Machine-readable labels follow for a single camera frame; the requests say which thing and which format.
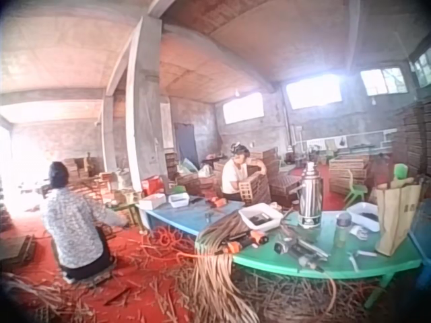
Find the power tool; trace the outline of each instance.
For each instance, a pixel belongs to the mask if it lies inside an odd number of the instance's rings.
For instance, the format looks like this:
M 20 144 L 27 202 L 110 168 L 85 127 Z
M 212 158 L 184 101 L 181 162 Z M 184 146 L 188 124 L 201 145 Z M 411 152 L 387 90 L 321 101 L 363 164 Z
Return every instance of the power tool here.
M 252 244 L 260 246 L 266 244 L 268 240 L 268 236 L 261 231 L 247 230 L 223 240 L 220 244 L 223 248 L 215 254 L 237 254 Z
M 280 240 L 274 244 L 274 251 L 278 254 L 289 254 L 298 261 L 298 272 L 302 268 L 309 268 L 323 273 L 323 269 L 317 264 L 322 256 L 298 243 L 297 239 L 290 241 Z

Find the woman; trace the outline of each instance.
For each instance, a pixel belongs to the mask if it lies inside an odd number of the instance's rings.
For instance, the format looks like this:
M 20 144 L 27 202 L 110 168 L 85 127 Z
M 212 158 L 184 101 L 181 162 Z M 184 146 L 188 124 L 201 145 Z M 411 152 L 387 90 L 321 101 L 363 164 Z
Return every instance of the woman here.
M 53 237 L 53 253 L 68 283 L 93 277 L 113 264 L 95 220 L 127 227 L 127 220 L 92 199 L 71 192 L 67 168 L 54 161 L 49 169 L 52 194 L 42 206 L 42 220 Z
M 228 200 L 241 201 L 239 182 L 248 177 L 247 165 L 259 166 L 262 175 L 266 175 L 267 168 L 261 160 L 251 159 L 250 151 L 240 143 L 233 144 L 231 152 L 234 156 L 229 159 L 223 168 L 222 192 Z

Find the concrete beam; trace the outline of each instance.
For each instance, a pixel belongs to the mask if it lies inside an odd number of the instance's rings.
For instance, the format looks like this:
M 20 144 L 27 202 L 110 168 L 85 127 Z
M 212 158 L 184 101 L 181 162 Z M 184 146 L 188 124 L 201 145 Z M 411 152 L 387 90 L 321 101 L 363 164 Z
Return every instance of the concrete beam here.
M 117 161 L 114 146 L 114 98 L 105 96 L 102 106 L 102 152 L 105 172 L 115 172 Z
M 345 58 L 347 71 L 354 66 L 356 51 L 362 43 L 367 8 L 365 0 L 349 0 L 349 36 Z
M 133 37 L 133 33 L 131 33 L 129 39 L 127 40 L 125 46 L 123 47 L 120 56 L 118 57 L 114 70 L 109 78 L 108 85 L 106 86 L 106 95 L 113 96 L 115 89 L 119 86 L 119 82 L 124 72 L 126 71 L 127 64 L 129 63 L 129 53 L 130 53 L 130 42 Z
M 160 18 L 174 2 L 175 0 L 153 0 L 148 7 L 148 15 L 153 18 Z
M 160 116 L 160 41 L 162 21 L 144 16 L 130 44 L 126 85 L 126 140 L 133 188 L 161 175 L 167 183 Z
M 34 89 L 3 93 L 0 106 L 39 101 L 91 101 L 103 100 L 104 89 Z
M 7 131 L 12 131 L 13 124 L 6 120 L 3 116 L 0 116 L 0 127 L 3 127 Z
M 227 66 L 237 71 L 242 71 L 250 78 L 256 80 L 263 89 L 269 93 L 275 92 L 275 88 L 261 75 L 252 65 L 243 58 L 232 52 L 225 46 L 218 44 L 216 41 L 194 30 L 173 24 L 163 24 L 163 33 L 173 35 L 187 43 L 190 47 L 205 53 L 215 60 L 221 61 Z

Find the paper bag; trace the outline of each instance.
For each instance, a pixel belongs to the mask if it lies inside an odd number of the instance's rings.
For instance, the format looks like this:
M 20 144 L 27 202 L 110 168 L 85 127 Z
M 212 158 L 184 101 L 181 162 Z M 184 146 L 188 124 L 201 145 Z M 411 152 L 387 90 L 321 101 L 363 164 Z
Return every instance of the paper bag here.
M 418 207 L 421 186 L 406 185 L 411 183 L 413 178 L 395 180 L 390 188 L 387 184 L 377 186 L 381 238 L 376 250 L 386 256 L 391 256 L 407 236 Z

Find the hair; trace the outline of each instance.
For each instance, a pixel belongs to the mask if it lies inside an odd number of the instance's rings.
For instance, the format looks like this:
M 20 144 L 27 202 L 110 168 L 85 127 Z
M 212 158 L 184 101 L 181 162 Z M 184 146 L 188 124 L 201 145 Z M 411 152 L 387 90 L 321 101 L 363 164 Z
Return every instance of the hair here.
M 52 188 L 63 188 L 69 182 L 69 172 L 62 162 L 54 161 L 49 166 L 49 182 Z
M 233 143 L 230 146 L 230 151 L 234 155 L 244 155 L 245 157 L 250 157 L 250 151 L 248 148 L 244 145 L 241 145 L 240 143 Z

